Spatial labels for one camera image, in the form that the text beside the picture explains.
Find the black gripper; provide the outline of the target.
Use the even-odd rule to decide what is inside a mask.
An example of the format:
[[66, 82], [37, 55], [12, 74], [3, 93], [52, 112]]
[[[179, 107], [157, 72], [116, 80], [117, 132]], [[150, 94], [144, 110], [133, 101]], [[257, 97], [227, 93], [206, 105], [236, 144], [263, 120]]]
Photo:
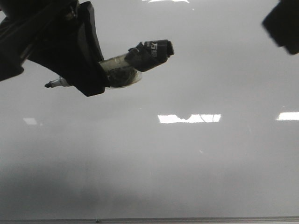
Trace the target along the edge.
[[290, 55], [299, 53], [299, 2], [280, 0], [262, 21], [263, 28], [278, 47]]
[[29, 57], [87, 97], [102, 94], [109, 86], [99, 64], [104, 58], [91, 2], [2, 0], [0, 10], [6, 16], [0, 23], [1, 81], [21, 74]]

